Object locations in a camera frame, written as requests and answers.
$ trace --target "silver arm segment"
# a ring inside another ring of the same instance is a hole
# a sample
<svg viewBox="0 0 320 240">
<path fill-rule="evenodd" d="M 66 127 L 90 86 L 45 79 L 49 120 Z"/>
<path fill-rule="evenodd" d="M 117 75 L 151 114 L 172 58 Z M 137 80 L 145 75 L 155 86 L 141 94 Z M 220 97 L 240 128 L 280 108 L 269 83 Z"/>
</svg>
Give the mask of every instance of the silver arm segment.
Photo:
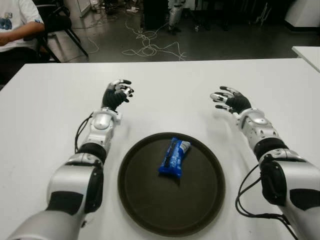
<svg viewBox="0 0 320 240">
<path fill-rule="evenodd" d="M 134 92 L 117 80 L 109 84 L 102 108 L 93 112 L 90 131 L 79 150 L 52 176 L 47 188 L 46 210 L 29 217 L 7 240 L 76 240 L 86 214 L 102 203 L 103 167 L 110 149 L 114 125 L 121 114 L 116 107 Z"/>
<path fill-rule="evenodd" d="M 233 88 L 210 95 L 232 112 L 259 162 L 262 194 L 277 205 L 300 240 L 320 238 L 320 170 L 290 150 L 265 114 Z"/>
</svg>

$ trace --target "gray floor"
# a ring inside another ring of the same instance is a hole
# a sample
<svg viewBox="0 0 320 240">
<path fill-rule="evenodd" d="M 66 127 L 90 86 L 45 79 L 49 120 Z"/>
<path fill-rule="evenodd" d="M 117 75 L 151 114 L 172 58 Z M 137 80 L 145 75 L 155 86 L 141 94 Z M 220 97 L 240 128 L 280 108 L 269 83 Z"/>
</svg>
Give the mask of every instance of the gray floor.
<svg viewBox="0 0 320 240">
<path fill-rule="evenodd" d="M 126 28 L 125 23 L 138 31 L 140 14 L 128 14 L 123 9 L 112 16 L 90 11 L 83 18 L 74 5 L 74 0 L 67 0 L 71 10 L 74 31 L 82 41 L 82 46 L 89 52 L 89 58 L 81 56 L 82 52 L 64 32 L 57 32 L 49 40 L 49 46 L 62 62 L 156 62 L 179 61 L 172 53 L 157 52 L 153 56 L 127 56 L 123 51 L 140 50 L 142 39 Z M 179 43 L 180 52 L 186 52 L 186 61 L 199 60 L 233 60 L 233 59 L 269 59 L 295 58 L 292 46 L 320 46 L 320 37 L 315 32 L 291 32 L 283 25 L 233 24 L 229 31 L 223 31 L 213 25 L 210 31 L 200 29 L 195 32 L 195 25 L 189 18 L 180 22 L 181 33 L 176 36 L 168 34 L 164 27 L 157 38 L 151 41 L 160 48 L 174 42 Z M 166 51 L 178 54 L 177 45 Z"/>
</svg>

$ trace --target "black cable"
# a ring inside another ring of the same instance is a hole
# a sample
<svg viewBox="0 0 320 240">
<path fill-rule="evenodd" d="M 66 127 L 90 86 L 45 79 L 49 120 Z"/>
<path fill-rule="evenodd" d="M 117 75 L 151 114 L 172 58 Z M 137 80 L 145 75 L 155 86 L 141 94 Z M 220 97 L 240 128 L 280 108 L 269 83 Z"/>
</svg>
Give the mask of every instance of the black cable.
<svg viewBox="0 0 320 240">
<path fill-rule="evenodd" d="M 281 215 L 281 214 L 277 214 L 277 213 L 261 213 L 261 214 L 253 214 L 249 211 L 247 211 L 241 204 L 240 201 L 240 197 L 241 195 L 243 195 L 246 191 L 248 191 L 249 189 L 251 189 L 254 185 L 256 185 L 258 182 L 260 182 L 261 177 L 259 177 L 256 181 L 254 181 L 252 184 L 250 184 L 249 186 L 247 186 L 244 190 L 242 190 L 242 187 L 245 183 L 245 181 L 247 180 L 247 178 L 250 176 L 250 174 L 258 167 L 259 165 L 257 164 L 253 169 L 251 169 L 251 171 L 249 171 L 249 173 L 245 176 L 245 178 L 243 179 L 239 190 L 238 190 L 238 195 L 235 199 L 235 209 L 238 211 L 238 213 L 240 213 L 241 215 L 248 217 L 248 218 L 259 218 L 259 219 L 276 219 L 279 220 L 281 223 L 283 223 L 283 225 L 286 227 L 286 229 L 289 231 L 289 233 L 292 235 L 292 237 L 295 240 L 298 240 L 297 236 L 295 235 L 295 233 L 291 230 L 291 228 L 289 227 L 288 224 L 288 220 L 286 218 L 285 215 Z"/>
<path fill-rule="evenodd" d="M 92 118 L 93 112 L 80 124 L 78 130 L 76 131 L 75 138 L 74 138 L 74 153 L 76 154 L 78 149 L 78 138 L 82 131 L 85 129 L 86 125 L 88 124 L 90 118 Z"/>
</svg>

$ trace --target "chair leg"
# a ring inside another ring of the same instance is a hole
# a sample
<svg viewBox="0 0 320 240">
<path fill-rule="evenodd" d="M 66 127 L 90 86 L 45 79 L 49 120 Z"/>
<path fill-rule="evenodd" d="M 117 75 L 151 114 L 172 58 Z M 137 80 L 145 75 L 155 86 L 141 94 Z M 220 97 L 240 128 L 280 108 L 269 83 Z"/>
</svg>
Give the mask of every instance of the chair leg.
<svg viewBox="0 0 320 240">
<path fill-rule="evenodd" d="M 72 39 L 72 41 L 78 46 L 78 48 L 80 48 L 80 50 L 84 53 L 84 55 L 86 55 L 87 57 L 89 56 L 88 53 L 86 52 L 86 50 L 84 50 L 84 48 L 81 46 L 81 44 L 77 41 L 77 39 L 69 32 L 68 29 L 64 30 L 69 37 Z"/>
<path fill-rule="evenodd" d="M 59 58 L 57 58 L 57 56 L 51 51 L 51 49 L 49 48 L 49 46 L 47 45 L 47 43 L 42 39 L 38 39 L 39 43 L 41 46 L 44 47 L 44 49 L 50 54 L 50 56 L 55 60 L 56 63 L 61 63 L 61 61 L 59 60 Z"/>
<path fill-rule="evenodd" d="M 80 40 L 80 38 L 77 36 L 77 34 L 76 34 L 71 28 L 69 28 L 68 30 L 69 30 L 69 32 L 78 40 L 78 42 L 81 43 L 81 40 Z"/>
</svg>

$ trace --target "tangled white cable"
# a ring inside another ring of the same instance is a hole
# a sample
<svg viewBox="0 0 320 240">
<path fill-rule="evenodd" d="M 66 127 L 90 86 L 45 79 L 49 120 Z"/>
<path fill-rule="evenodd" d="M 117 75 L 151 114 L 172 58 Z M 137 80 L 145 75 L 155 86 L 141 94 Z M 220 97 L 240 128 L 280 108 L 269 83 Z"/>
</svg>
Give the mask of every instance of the tangled white cable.
<svg viewBox="0 0 320 240">
<path fill-rule="evenodd" d="M 129 27 L 127 22 L 128 21 L 125 21 L 125 27 L 129 30 L 132 30 L 132 32 L 136 35 L 135 39 L 141 39 L 143 48 L 141 48 L 138 51 L 135 51 L 133 49 L 128 49 L 128 50 L 123 51 L 122 54 L 128 55 L 128 56 L 137 55 L 140 57 L 149 57 L 149 56 L 156 55 L 157 52 L 163 52 L 163 53 L 172 54 L 172 55 L 178 57 L 179 61 L 181 61 L 181 60 L 185 61 L 185 58 L 187 57 L 186 52 L 183 52 L 183 53 L 180 52 L 179 42 L 175 41 L 174 43 L 171 43 L 165 47 L 159 47 L 155 44 L 151 44 L 151 41 L 157 38 L 158 31 L 160 29 L 162 29 L 164 26 L 166 26 L 167 23 L 164 24 L 163 26 L 161 26 L 160 28 L 158 28 L 156 31 L 145 31 L 143 33 L 138 33 L 132 27 Z M 177 53 L 174 53 L 172 51 L 167 50 L 168 48 L 170 48 L 173 45 L 177 45 L 177 50 L 178 50 Z"/>
</svg>

